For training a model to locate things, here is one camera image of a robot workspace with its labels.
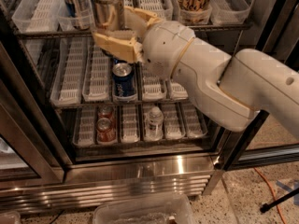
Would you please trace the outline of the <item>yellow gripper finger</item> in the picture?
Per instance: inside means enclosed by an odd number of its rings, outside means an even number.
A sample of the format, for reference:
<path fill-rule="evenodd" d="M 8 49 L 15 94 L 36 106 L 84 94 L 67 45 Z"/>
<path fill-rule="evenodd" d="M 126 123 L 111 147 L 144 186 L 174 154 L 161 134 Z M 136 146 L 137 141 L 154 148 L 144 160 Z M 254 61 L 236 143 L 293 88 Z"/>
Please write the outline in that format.
<path fill-rule="evenodd" d="M 156 24 L 163 21 L 155 12 L 137 7 L 124 7 L 125 27 L 124 40 L 144 40 L 147 32 Z"/>
<path fill-rule="evenodd" d="M 94 43 L 105 52 L 128 63 L 143 61 L 142 44 L 134 31 L 93 32 Z"/>

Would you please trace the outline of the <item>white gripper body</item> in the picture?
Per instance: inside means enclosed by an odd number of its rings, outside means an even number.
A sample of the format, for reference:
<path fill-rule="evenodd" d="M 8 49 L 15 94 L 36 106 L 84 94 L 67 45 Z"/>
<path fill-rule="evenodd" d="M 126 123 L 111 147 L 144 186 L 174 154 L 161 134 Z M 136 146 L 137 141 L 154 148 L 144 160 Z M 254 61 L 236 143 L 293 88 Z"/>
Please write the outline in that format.
<path fill-rule="evenodd" d="M 143 64 L 153 75 L 169 79 L 178 58 L 194 39 L 194 31 L 178 21 L 159 22 L 144 36 Z"/>

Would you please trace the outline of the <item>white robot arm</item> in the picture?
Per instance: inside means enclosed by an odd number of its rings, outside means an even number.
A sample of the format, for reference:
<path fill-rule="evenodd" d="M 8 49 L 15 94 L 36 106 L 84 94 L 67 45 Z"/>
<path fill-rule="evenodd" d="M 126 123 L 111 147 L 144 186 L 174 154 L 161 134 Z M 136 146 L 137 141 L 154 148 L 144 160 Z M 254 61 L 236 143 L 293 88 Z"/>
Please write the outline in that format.
<path fill-rule="evenodd" d="M 155 76 L 183 86 L 190 102 L 220 126 L 242 132 L 259 111 L 270 113 L 299 137 L 299 74 L 256 49 L 231 56 L 198 38 L 178 21 L 133 7 L 124 9 L 133 33 L 117 38 L 92 28 L 96 45 L 128 63 L 141 62 Z"/>

